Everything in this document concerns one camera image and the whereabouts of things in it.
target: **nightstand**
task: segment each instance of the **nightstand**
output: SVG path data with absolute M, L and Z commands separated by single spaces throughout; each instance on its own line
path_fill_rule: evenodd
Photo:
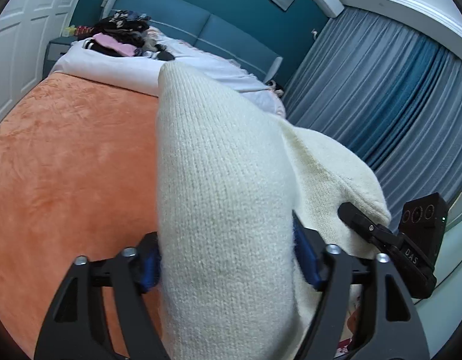
M 76 36 L 62 36 L 49 42 L 44 57 L 43 80 L 49 75 L 56 61 L 69 51 L 71 43 L 76 40 L 78 40 Z

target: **headboard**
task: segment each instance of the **headboard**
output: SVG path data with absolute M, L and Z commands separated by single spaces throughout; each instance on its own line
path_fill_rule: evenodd
M 151 17 L 152 25 L 167 36 L 234 59 L 264 83 L 276 75 L 283 61 L 246 32 L 183 0 L 108 0 L 101 17 L 109 16 L 113 10 L 145 13 Z

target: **camera lens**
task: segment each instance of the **camera lens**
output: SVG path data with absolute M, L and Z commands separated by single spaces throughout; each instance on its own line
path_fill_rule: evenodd
M 405 211 L 403 214 L 403 223 L 406 223 L 411 217 L 411 212 L 409 210 Z
M 432 204 L 429 204 L 426 208 L 426 211 L 424 211 L 424 218 L 431 219 L 433 215 L 434 215 L 434 206 Z
M 412 223 L 419 222 L 421 220 L 421 216 L 422 216 L 422 207 L 416 207 L 412 211 L 412 216 L 411 216 Z

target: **silver bolt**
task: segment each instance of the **silver bolt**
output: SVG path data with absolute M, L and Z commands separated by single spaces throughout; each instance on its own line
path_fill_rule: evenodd
M 121 253 L 124 257 L 133 257 L 138 254 L 138 251 L 136 250 L 135 247 L 127 247 Z
M 388 263 L 389 261 L 391 261 L 389 256 L 387 254 L 384 254 L 384 253 L 376 254 L 376 260 L 379 261 L 379 262 L 382 262 L 382 263 Z
M 83 266 L 85 264 L 88 263 L 88 258 L 86 256 L 79 256 L 79 257 L 76 257 L 76 259 L 74 260 L 74 265 L 75 266 Z
M 341 248 L 337 245 L 327 245 L 326 246 L 326 251 L 329 253 L 329 254 L 340 254 L 341 253 Z

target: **red fabric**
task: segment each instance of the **red fabric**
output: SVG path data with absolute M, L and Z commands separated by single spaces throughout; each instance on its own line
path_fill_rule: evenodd
M 32 357 L 69 265 L 157 230 L 155 97 L 55 73 L 0 124 L 0 319 Z M 117 352 L 126 354 L 109 306 Z M 146 298 L 155 324 L 158 293 Z

